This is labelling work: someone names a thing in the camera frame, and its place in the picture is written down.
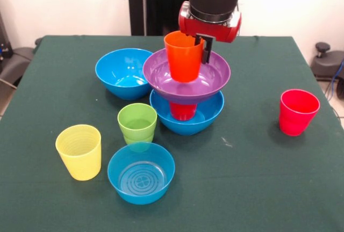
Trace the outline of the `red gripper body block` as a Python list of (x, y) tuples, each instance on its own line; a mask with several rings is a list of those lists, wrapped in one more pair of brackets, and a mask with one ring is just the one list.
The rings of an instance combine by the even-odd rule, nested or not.
[(234, 10), (224, 23), (206, 23), (195, 18), (190, 12), (189, 1), (184, 1), (178, 24), (180, 31), (186, 35), (195, 37), (197, 34), (204, 34), (214, 37), (217, 41), (231, 43), (238, 35), (241, 26), (241, 12)]

